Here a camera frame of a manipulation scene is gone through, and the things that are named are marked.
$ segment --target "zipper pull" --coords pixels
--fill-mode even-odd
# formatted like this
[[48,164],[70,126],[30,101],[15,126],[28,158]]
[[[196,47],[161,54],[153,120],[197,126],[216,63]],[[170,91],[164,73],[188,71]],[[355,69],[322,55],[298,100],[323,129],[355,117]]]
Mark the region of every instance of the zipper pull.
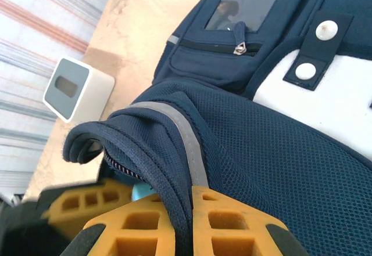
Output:
[[243,55],[246,52],[246,47],[245,47],[246,25],[245,23],[243,21],[237,22],[232,31],[234,32],[235,41],[237,43],[234,49],[234,54],[238,56]]

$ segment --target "white panel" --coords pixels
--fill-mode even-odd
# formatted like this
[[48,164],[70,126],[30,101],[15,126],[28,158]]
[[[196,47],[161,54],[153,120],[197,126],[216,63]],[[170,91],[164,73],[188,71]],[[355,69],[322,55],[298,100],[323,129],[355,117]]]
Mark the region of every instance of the white panel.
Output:
[[261,84],[254,102],[337,139],[372,160],[372,62],[336,56],[315,91],[283,81],[299,51]]

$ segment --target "gray reflective strip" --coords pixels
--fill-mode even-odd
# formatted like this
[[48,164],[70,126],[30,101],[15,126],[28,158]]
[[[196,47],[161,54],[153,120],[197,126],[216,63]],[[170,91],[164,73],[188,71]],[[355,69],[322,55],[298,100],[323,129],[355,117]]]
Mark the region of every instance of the gray reflective strip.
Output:
[[128,108],[151,109],[160,112],[171,119],[178,128],[182,141],[184,142],[192,185],[209,187],[199,141],[196,138],[190,123],[179,111],[168,104],[160,102],[139,102],[128,106]]
[[179,38],[176,37],[173,34],[168,38],[168,41],[171,42],[171,43],[173,43],[173,44],[177,44],[178,43],[178,40],[179,40]]

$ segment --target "white snap button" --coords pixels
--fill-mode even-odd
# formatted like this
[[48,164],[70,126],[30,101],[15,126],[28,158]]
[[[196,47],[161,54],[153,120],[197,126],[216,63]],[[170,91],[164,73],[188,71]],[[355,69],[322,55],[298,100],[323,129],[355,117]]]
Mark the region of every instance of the white snap button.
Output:
[[315,74],[316,68],[311,63],[303,63],[296,68],[296,76],[301,80],[311,79]]
[[334,38],[338,32],[338,26],[333,21],[324,21],[316,28],[316,37],[326,41]]

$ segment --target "white cube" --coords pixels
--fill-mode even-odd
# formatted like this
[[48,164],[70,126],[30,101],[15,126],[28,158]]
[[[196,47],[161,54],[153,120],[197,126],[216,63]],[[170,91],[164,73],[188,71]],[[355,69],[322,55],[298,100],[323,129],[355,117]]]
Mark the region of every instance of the white cube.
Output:
[[90,65],[62,57],[42,101],[64,122],[96,121],[102,115],[115,79]]

